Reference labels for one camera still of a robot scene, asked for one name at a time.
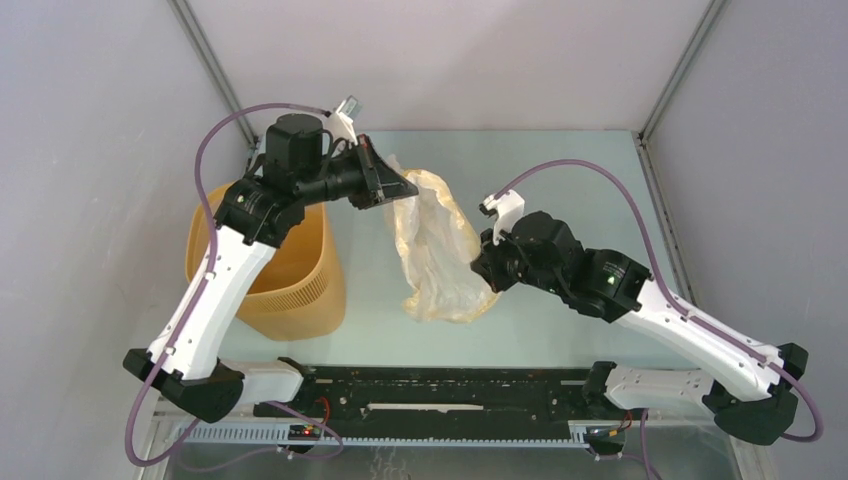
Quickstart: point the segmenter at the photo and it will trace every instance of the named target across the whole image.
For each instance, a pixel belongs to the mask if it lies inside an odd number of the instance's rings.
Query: gray wall
[[[848,466],[846,20],[844,0],[731,2],[650,139],[702,306],[811,352],[828,429],[774,446],[785,479]]]
[[[130,478],[121,360],[185,288],[226,111],[164,1],[6,1],[0,45],[0,476]],[[221,137],[209,186],[244,165]]]

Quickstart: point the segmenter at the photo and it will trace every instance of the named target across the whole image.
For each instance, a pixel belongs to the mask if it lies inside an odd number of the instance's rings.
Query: white plastic bag
[[[387,163],[401,171],[394,155]],[[403,309],[417,320],[471,322],[498,298],[471,271],[471,261],[480,254],[480,237],[438,175],[402,173],[418,187],[417,196],[396,200],[387,209],[403,273],[413,289]]]

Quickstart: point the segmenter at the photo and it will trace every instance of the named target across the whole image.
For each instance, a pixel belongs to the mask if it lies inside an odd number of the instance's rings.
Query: orange bin
[[[229,186],[208,195],[213,212]],[[189,282],[208,243],[203,210],[198,206],[186,249]],[[324,204],[312,205],[256,277],[236,315],[271,340],[287,341],[326,335],[339,327],[344,314],[344,274],[333,231]]]

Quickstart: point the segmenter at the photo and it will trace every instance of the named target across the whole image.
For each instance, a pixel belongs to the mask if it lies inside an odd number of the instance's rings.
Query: table surface
[[[442,178],[480,232],[492,221],[477,210],[487,195],[529,167],[559,158],[596,162],[617,176],[645,216],[665,278],[673,279],[660,225],[633,138],[626,131],[371,132],[377,151],[404,168]],[[525,212],[545,210],[566,221],[587,248],[619,250],[648,265],[627,203],[605,178],[582,167],[559,167],[516,188]],[[559,298],[518,285],[471,324],[417,322],[401,308],[411,293],[385,221],[384,209],[354,211],[328,204],[345,271],[347,314],[330,335],[274,342],[234,321],[221,348],[233,360],[288,356],[303,364],[588,367],[613,360],[643,367],[690,364],[659,342],[568,309]]]

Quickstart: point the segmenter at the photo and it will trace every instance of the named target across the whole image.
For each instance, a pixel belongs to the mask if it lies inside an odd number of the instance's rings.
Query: gray floor
[[[639,453],[633,430],[626,451]],[[664,480],[738,479],[726,437],[696,428],[652,428],[648,431],[651,461]],[[188,444],[183,460],[190,465],[220,464],[255,449],[249,445]],[[595,463],[577,449],[495,448],[348,448],[330,461],[287,461],[283,455],[258,455],[207,474],[191,474],[171,462],[171,480],[225,479],[619,479],[643,480],[645,470],[634,461]]]

